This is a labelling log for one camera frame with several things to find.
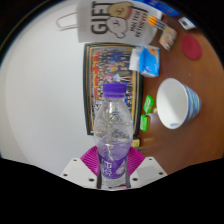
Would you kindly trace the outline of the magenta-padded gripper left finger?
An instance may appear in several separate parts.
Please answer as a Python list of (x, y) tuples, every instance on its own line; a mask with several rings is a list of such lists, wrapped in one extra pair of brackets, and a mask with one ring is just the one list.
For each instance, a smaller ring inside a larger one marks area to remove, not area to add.
[(96, 187), (99, 172), (97, 149), (92, 147), (80, 158), (72, 158), (61, 177), (81, 187)]

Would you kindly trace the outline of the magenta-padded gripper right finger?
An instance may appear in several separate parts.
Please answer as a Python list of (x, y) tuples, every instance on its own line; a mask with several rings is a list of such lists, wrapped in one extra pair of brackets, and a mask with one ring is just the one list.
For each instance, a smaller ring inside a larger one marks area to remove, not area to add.
[(140, 188), (167, 175), (154, 157), (145, 157), (135, 148), (130, 148), (126, 163), (128, 188)]

